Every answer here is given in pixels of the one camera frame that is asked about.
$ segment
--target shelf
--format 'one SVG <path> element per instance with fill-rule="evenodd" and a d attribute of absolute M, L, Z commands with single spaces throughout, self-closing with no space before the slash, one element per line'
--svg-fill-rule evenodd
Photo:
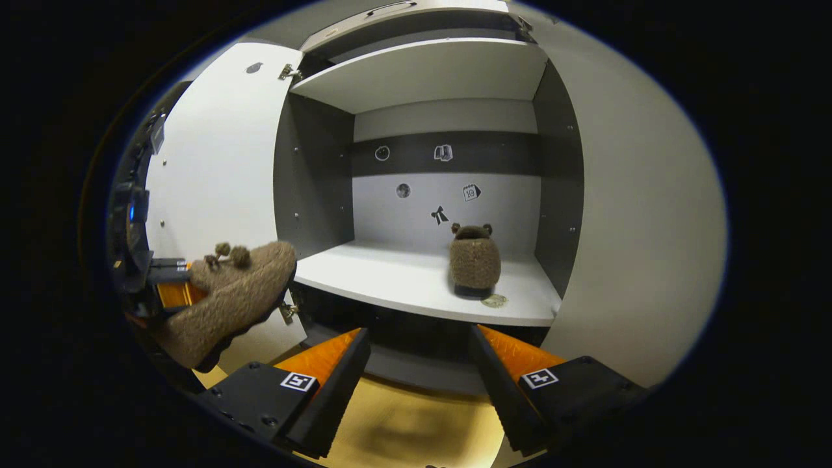
<path fill-rule="evenodd" d="M 313 324 L 306 327 L 306 335 L 303 345 L 312 347 L 336 337 L 339 333 L 325 326 Z M 364 371 L 390 381 L 429 390 L 487 395 L 483 379 L 474 364 L 416 356 L 372 343 Z"/>
<path fill-rule="evenodd" d="M 504 257 L 498 309 L 453 294 L 448 254 L 352 241 L 298 261 L 295 281 L 376 306 L 493 325 L 551 326 L 561 298 L 533 256 Z"/>
<path fill-rule="evenodd" d="M 352 114 L 438 99 L 531 101 L 546 61 L 538 45 L 508 39 L 413 42 L 339 63 L 290 91 Z"/>

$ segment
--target cabinet handle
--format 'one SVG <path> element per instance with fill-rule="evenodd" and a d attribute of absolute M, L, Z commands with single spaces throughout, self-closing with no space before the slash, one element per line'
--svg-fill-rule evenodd
<path fill-rule="evenodd" d="M 368 11 L 368 12 L 367 12 L 367 16 L 371 17 L 371 16 L 373 16 L 373 13 L 377 12 L 378 10 L 380 10 L 380 9 L 382 9 L 382 8 L 392 7 L 392 6 L 394 6 L 394 5 L 401 5 L 402 3 L 408 3 L 411 7 L 412 7 L 412 6 L 414 6 L 414 5 L 416 5 L 416 2 L 396 2 L 396 3 L 390 3 L 390 4 L 388 4 L 388 5 L 383 5 L 383 6 L 378 7 L 378 8 L 373 8 L 372 10 L 370 10 L 370 11 Z"/>

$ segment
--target upper shelf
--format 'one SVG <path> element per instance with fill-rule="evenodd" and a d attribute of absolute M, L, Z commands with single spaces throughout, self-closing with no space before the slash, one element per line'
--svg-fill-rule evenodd
<path fill-rule="evenodd" d="M 536 44 L 507 39 L 413 42 L 327 68 L 291 92 L 352 114 L 438 99 L 531 101 L 546 61 Z"/>
<path fill-rule="evenodd" d="M 295 281 L 340 296 L 425 316 L 494 325 L 551 326 L 561 298 L 533 256 L 503 258 L 494 309 L 453 294 L 447 255 L 352 241 L 298 261 Z"/>

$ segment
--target open cabinet door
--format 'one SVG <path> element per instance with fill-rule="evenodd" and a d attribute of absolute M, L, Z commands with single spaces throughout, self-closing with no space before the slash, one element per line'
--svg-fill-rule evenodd
<path fill-rule="evenodd" d="M 201 259 L 217 242 L 249 248 L 275 241 L 274 164 L 278 121 L 301 52 L 238 43 L 182 94 L 152 158 L 147 240 L 154 257 Z M 286 301 L 291 303 L 290 295 Z M 273 361 L 306 338 L 279 311 L 238 336 L 220 356 L 230 374 L 249 361 Z"/>

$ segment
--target floor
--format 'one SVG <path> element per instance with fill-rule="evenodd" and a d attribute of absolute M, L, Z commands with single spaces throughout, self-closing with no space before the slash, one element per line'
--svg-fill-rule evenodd
<path fill-rule="evenodd" d="M 195 372 L 205 386 L 226 377 Z M 327 467 L 491 468 L 503 427 L 487 398 L 420 391 L 363 376 L 344 413 Z"/>

